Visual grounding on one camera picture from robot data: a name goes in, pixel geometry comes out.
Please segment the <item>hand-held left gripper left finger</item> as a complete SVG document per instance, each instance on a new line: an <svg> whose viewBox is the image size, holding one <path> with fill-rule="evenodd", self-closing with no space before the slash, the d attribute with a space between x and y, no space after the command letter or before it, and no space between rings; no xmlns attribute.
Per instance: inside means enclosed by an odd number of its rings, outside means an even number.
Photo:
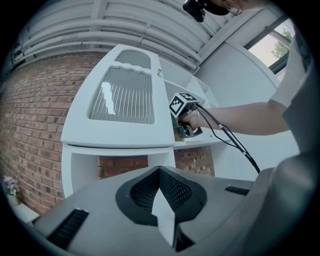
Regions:
<svg viewBox="0 0 320 256"><path fill-rule="evenodd" d="M149 168L95 181L74 192L41 216L34 229L47 238L74 209L88 216L68 251L172 251L158 227L135 224L118 208L116 191Z"/></svg>

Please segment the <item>person's right hand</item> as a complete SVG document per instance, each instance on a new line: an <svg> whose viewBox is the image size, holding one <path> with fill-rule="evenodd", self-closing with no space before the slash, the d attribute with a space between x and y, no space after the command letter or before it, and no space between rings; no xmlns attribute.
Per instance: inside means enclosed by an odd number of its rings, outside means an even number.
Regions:
<svg viewBox="0 0 320 256"><path fill-rule="evenodd" d="M197 107L184 114L181 114L179 121L184 125L190 125L193 130L204 126Z"/></svg>

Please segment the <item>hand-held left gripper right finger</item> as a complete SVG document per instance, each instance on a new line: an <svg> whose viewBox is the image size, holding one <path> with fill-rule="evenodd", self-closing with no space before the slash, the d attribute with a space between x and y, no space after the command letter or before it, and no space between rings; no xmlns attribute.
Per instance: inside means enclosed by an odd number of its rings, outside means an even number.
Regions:
<svg viewBox="0 0 320 256"><path fill-rule="evenodd" d="M258 184L173 167L171 171L200 184L207 194L207 202L195 219L180 224L181 231L194 242L183 252L242 253L258 215Z"/></svg>

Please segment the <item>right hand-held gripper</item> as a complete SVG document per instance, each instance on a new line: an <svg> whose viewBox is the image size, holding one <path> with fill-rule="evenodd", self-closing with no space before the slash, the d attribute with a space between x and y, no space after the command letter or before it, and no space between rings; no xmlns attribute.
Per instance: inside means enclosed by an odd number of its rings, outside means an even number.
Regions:
<svg viewBox="0 0 320 256"><path fill-rule="evenodd" d="M198 99L192 94L181 92L175 93L169 103L173 130L181 138L193 138L203 133L200 127L193 129L190 124L183 124L180 118L183 119L187 114L197 109Z"/></svg>

